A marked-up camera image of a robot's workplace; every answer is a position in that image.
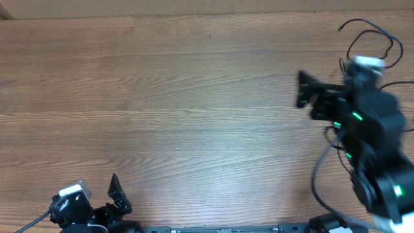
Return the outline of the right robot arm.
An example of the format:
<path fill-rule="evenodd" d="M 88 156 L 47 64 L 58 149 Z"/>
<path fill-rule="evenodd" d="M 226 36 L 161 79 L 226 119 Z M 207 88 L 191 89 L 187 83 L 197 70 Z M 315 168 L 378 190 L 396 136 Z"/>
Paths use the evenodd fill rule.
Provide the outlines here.
<path fill-rule="evenodd" d="M 300 71 L 296 105 L 311 103 L 313 120 L 331 122 L 357 198 L 394 232 L 413 214 L 413 163 L 400 149 L 406 118 L 398 100 L 376 86 L 383 70 L 380 60 L 349 61 L 341 85 Z"/>

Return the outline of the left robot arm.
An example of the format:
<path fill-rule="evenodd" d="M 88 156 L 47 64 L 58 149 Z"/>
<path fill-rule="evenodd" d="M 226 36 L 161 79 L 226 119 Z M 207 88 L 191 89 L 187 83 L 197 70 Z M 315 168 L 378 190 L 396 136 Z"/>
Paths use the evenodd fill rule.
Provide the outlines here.
<path fill-rule="evenodd" d="M 50 221 L 59 225 L 61 233 L 142 233 L 138 221 L 124 220 L 132 212 L 132 204 L 115 173 L 107 195 L 112 203 L 93 208 L 90 189 L 83 181 L 77 181 L 52 198 Z"/>

